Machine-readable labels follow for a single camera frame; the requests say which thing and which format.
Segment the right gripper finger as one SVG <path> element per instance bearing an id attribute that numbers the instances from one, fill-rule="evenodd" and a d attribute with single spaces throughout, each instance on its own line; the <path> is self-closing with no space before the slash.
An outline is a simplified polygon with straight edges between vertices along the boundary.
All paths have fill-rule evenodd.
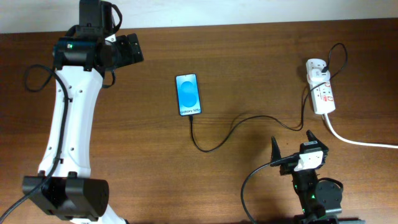
<path id="1" fill-rule="evenodd" d="M 312 142 L 314 144 L 318 144 L 320 141 L 319 139 L 311 132 L 311 130 L 306 131 L 308 142 Z"/>
<path id="2" fill-rule="evenodd" d="M 278 161 L 281 160 L 281 154 L 280 154 L 280 149 L 279 145 L 277 143 L 277 140 L 274 136 L 271 137 L 271 167 L 275 167 L 278 165 Z"/>

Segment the blue Samsung Galaxy smartphone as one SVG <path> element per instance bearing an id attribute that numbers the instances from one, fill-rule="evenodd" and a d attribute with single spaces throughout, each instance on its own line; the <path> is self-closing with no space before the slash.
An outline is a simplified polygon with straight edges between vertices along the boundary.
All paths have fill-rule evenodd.
<path id="1" fill-rule="evenodd" d="M 200 114 L 201 103 L 197 75 L 194 73 L 177 75 L 175 82 L 180 116 Z"/>

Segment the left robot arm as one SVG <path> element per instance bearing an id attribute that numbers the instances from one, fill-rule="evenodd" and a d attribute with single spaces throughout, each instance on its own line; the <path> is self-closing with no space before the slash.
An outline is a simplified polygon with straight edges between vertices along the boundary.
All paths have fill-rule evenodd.
<path id="1" fill-rule="evenodd" d="M 90 136 L 106 72 L 142 62 L 136 34 L 118 35 L 123 17 L 115 4 L 81 1 L 79 23 L 53 48 L 49 74 L 56 81 L 49 141 L 37 175 L 22 181 L 24 198 L 72 223 L 124 223 L 109 205 L 107 181 L 91 178 Z"/>

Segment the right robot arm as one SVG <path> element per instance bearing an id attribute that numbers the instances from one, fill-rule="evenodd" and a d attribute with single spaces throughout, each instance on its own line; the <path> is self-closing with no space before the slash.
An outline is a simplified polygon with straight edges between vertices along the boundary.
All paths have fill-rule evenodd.
<path id="1" fill-rule="evenodd" d="M 302 207 L 302 214 L 294 216 L 294 223 L 338 223 L 342 212 L 343 184 L 331 178 L 318 178 L 317 170 L 326 161 L 329 148 L 311 131 L 308 141 L 299 152 L 282 157 L 275 137 L 271 137 L 271 166 L 280 168 L 280 175 L 291 175 L 294 191 Z"/>

